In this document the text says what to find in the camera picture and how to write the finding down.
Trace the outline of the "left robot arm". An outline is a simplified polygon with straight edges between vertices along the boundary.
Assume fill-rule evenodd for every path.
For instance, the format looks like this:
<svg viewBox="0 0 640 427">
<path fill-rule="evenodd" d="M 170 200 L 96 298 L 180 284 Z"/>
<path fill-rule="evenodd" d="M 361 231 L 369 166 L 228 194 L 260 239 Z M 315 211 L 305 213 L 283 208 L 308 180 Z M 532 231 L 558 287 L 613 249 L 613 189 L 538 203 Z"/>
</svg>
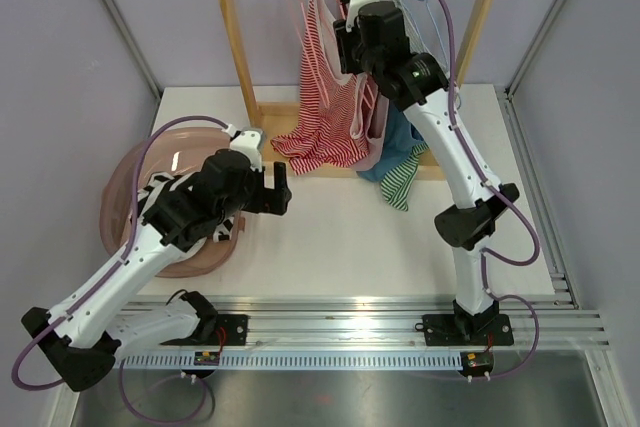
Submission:
<svg viewBox="0 0 640 427">
<path fill-rule="evenodd" d="M 116 363 L 158 345 L 220 342 L 218 312 L 197 291 L 128 321 L 116 317 L 160 271 L 193 257 L 235 214 L 284 215 L 292 197 L 287 169 L 283 162 L 273 168 L 274 185 L 268 188 L 264 168 L 241 152 L 221 149 L 200 171 L 161 187 L 135 217 L 129 241 L 89 280 L 53 307 L 24 314 L 22 325 L 32 337 L 28 346 L 42 351 L 60 383 L 82 392 Z"/>
</svg>

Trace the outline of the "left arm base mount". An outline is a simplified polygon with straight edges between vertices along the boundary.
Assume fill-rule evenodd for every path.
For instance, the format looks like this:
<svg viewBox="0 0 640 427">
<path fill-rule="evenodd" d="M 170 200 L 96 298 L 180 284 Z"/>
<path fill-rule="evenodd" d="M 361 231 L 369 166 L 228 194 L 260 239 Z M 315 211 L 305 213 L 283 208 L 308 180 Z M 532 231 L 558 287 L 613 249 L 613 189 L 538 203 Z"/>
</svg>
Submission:
<svg viewBox="0 0 640 427">
<path fill-rule="evenodd" d="M 244 314 L 220 314 L 214 320 L 200 322 L 196 330 L 183 339 L 173 339 L 163 346 L 245 346 L 249 317 Z"/>
</svg>

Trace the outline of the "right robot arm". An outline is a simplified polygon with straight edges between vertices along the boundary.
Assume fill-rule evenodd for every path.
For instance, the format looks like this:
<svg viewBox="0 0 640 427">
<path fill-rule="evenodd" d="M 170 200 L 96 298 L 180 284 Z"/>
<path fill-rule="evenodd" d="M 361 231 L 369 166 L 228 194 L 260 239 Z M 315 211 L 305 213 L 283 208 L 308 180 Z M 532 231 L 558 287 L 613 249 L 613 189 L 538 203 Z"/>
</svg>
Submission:
<svg viewBox="0 0 640 427">
<path fill-rule="evenodd" d="M 460 143 L 466 129 L 448 108 L 455 91 L 432 55 L 412 49 L 402 11 L 391 1 L 349 1 L 346 11 L 346 18 L 333 24 L 342 71 L 373 78 L 422 136 L 445 175 L 453 204 L 434 224 L 454 256 L 453 327 L 460 340 L 476 343 L 499 313 L 497 301 L 482 287 L 481 250 L 519 190 L 484 166 L 476 147 Z"/>
</svg>

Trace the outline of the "red white striped tank top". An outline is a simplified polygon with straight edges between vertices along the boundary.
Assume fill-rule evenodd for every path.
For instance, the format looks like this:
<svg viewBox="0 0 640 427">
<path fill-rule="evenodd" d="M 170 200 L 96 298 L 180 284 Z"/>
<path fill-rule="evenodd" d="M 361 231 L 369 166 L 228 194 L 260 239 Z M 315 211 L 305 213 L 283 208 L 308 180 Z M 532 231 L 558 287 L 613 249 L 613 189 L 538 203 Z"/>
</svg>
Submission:
<svg viewBox="0 0 640 427">
<path fill-rule="evenodd" d="M 326 0 L 306 0 L 309 33 L 305 45 L 312 45 L 316 51 L 330 106 L 326 108 L 320 104 L 318 89 L 307 62 L 300 57 L 297 124 L 291 132 L 271 140 L 273 149 L 289 160 L 297 175 L 310 173 L 324 165 L 351 168 L 368 154 L 363 121 L 367 76 L 341 72 L 337 43 L 334 45 L 327 34 L 319 39 L 317 1 L 325 3 L 322 13 L 333 30 L 335 16 Z"/>
</svg>

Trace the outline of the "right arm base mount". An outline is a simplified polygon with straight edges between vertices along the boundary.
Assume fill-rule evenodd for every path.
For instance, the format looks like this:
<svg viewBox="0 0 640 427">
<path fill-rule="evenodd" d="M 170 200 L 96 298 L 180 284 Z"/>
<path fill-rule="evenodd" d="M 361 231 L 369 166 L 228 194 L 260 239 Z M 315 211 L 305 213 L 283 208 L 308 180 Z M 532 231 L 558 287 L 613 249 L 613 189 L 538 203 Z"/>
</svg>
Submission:
<svg viewBox="0 0 640 427">
<path fill-rule="evenodd" d="M 416 325 L 430 347 L 508 347 L 514 345 L 510 319 L 497 314 L 491 319 L 472 319 L 463 314 L 425 314 Z"/>
</svg>

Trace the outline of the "black white striped tank top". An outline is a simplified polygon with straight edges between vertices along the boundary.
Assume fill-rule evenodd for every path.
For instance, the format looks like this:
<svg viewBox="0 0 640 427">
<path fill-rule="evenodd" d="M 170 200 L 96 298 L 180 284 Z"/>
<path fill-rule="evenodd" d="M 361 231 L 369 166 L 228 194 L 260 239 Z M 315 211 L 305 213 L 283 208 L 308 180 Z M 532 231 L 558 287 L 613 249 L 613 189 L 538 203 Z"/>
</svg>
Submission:
<svg viewBox="0 0 640 427">
<path fill-rule="evenodd" d="M 165 190 L 171 190 L 174 186 L 181 185 L 188 180 L 192 173 L 173 176 L 168 172 L 156 172 L 151 175 L 147 185 L 137 191 L 137 216 L 140 217 L 155 203 L 158 196 Z M 233 237 L 233 228 L 236 226 L 236 217 L 226 218 L 216 227 L 211 235 L 213 242 L 230 241 Z"/>
</svg>

